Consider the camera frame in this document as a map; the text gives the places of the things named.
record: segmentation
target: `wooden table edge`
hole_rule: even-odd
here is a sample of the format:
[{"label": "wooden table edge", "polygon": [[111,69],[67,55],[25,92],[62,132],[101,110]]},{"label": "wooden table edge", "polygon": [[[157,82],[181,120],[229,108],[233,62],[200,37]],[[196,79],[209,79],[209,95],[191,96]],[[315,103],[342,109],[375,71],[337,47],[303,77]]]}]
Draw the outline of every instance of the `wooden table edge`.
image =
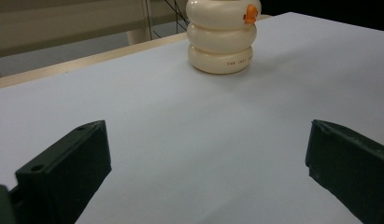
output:
[{"label": "wooden table edge", "polygon": [[[271,16],[269,15],[261,15],[259,17],[259,20],[264,20],[270,17]],[[0,77],[0,89],[17,85],[23,82],[32,81],[42,77],[50,77],[57,74],[67,73],[88,65],[105,62],[108,60],[112,60],[112,59],[126,56],[129,54],[137,53],[147,49],[157,48],[162,45],[171,44],[184,39],[187,39],[186,33],[182,33],[178,35],[170,35],[160,39],[155,39],[155,40],[127,46],[120,49],[113,49],[107,52],[94,54],[92,56],[75,59],[73,61],[69,61],[65,63],[57,63],[47,67],[38,68],[36,70],[23,72],[23,73],[11,75],[8,77]]]}]

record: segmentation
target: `floor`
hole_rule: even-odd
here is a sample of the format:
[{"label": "floor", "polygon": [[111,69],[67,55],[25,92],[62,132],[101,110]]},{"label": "floor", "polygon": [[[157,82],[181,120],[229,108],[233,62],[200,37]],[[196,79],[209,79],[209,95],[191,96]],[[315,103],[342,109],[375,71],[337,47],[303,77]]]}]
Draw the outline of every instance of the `floor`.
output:
[{"label": "floor", "polygon": [[[187,25],[184,21],[169,22],[153,26],[152,39],[184,33]],[[56,63],[68,62],[78,58],[129,46],[127,33],[103,36],[95,39],[61,45],[49,49],[40,49],[0,58],[0,75],[11,76],[46,67]]]}]

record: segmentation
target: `orange tab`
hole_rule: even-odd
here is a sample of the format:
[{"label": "orange tab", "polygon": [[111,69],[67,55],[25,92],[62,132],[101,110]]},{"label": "orange tab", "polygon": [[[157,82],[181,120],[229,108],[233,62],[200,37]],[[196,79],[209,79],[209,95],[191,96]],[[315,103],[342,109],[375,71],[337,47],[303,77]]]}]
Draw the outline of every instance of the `orange tab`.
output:
[{"label": "orange tab", "polygon": [[245,24],[253,24],[258,17],[258,8],[254,5],[248,5],[247,14],[244,15]]}]

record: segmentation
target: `white table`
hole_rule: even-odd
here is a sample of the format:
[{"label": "white table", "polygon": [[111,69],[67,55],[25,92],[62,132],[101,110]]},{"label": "white table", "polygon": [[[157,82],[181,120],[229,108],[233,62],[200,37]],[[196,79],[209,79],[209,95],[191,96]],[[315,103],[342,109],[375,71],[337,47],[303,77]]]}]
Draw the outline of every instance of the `white table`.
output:
[{"label": "white table", "polygon": [[0,184],[79,125],[107,122],[113,171],[78,223],[360,221],[308,176],[313,119],[384,145],[384,32],[287,13],[249,68],[195,70],[188,40],[0,89]]}]

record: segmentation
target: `white ribbed jar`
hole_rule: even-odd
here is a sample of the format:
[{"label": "white ribbed jar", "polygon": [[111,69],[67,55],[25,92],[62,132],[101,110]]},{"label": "white ribbed jar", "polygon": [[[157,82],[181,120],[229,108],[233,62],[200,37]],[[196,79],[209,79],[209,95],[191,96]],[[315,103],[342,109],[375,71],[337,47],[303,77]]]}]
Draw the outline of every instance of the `white ribbed jar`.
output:
[{"label": "white ribbed jar", "polygon": [[190,63],[208,73],[232,74],[246,68],[253,56],[259,0],[189,0],[187,35]]}]

